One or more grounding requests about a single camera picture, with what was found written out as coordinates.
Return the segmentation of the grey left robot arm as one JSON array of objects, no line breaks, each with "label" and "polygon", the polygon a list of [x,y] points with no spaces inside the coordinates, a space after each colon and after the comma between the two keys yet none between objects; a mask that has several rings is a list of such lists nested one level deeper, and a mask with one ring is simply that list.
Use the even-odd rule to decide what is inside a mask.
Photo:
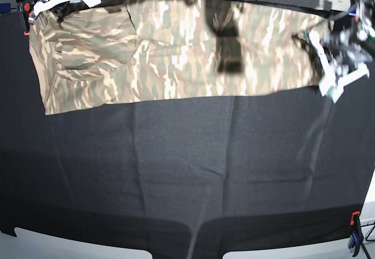
[{"label": "grey left robot arm", "polygon": [[351,7],[328,17],[339,21],[351,16],[348,28],[319,36],[312,26],[304,31],[323,70],[319,91],[336,103],[345,87],[370,76],[368,64],[374,60],[374,0],[351,0]]}]

